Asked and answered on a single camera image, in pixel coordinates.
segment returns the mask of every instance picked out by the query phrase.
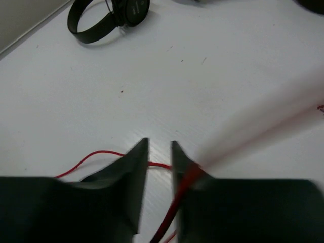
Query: black headphones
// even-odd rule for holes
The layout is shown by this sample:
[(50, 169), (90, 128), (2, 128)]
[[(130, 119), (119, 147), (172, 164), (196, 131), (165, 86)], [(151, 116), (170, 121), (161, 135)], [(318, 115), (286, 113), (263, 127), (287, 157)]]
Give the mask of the black headphones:
[(111, 0), (113, 11), (109, 12), (96, 25), (83, 32), (77, 25), (86, 7), (93, 0), (75, 0), (67, 18), (69, 31), (81, 42), (92, 43), (104, 38), (118, 26), (134, 27), (141, 23), (148, 12), (150, 0)]

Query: ear cup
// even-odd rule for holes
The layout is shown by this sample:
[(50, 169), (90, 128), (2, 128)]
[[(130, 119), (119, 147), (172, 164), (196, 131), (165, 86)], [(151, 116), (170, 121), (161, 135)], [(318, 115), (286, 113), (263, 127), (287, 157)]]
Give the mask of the ear cup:
[(125, 4), (125, 18), (130, 27), (141, 23), (148, 12), (150, 0), (127, 0)]

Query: white surface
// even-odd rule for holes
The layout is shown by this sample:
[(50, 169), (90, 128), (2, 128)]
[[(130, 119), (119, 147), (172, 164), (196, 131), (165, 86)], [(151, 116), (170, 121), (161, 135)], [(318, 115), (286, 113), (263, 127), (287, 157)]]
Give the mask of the white surface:
[[(141, 25), (87, 47), (68, 32), (67, 9), (6, 56), (0, 174), (60, 174), (142, 137), (151, 138), (152, 161), (169, 162), (171, 140), (194, 156), (229, 115), (324, 62), (324, 17), (292, 0), (179, 1), (153, 0)], [(90, 8), (81, 28), (105, 13), (104, 2)], [(323, 183), (323, 144), (324, 125), (213, 174)], [(66, 179), (114, 159), (97, 156)], [(148, 173), (138, 242), (150, 240), (171, 202), (170, 177)]]

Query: red wire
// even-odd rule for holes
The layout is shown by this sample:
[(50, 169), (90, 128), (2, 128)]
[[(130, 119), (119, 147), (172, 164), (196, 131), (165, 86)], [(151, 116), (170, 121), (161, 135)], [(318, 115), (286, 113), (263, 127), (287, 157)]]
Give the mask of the red wire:
[[(73, 171), (75, 171), (84, 161), (86, 161), (87, 159), (89, 159), (91, 156), (95, 155), (95, 154), (99, 154), (99, 153), (109, 153), (109, 154), (114, 154), (114, 155), (117, 155), (117, 156), (124, 156), (124, 154), (122, 153), (118, 153), (118, 152), (115, 152), (115, 151), (110, 151), (110, 150), (98, 150), (98, 151), (95, 151), (95, 152), (92, 152), (90, 154), (88, 154), (86, 157), (84, 157), (79, 163), (77, 163), (74, 167), (72, 167), (70, 170), (58, 175), (58, 176), (55, 176), (55, 178), (61, 178), (63, 176), (66, 176), (70, 173), (72, 173)], [(156, 162), (151, 162), (149, 161), (148, 162), (148, 166), (155, 166), (155, 167), (161, 167), (161, 168), (165, 168), (167, 170), (171, 170), (172, 169), (172, 166), (171, 165), (166, 165), (166, 164), (162, 164), (162, 163), (156, 163)], [(171, 240), (176, 236), (177, 232), (174, 231), (167, 239), (164, 243), (169, 243), (171, 242)]]
[(197, 165), (193, 164), (193, 166), (189, 169), (189, 171), (185, 174), (185, 177), (182, 179), (178, 192), (173, 199), (166, 216), (164, 217), (160, 227), (155, 233), (154, 237), (150, 241), (150, 243), (159, 243), (169, 226), (171, 225), (179, 207), (180, 203), (186, 194), (187, 190), (191, 187), (191, 185), (199, 179), (201, 175), (203, 175), (204, 171)]

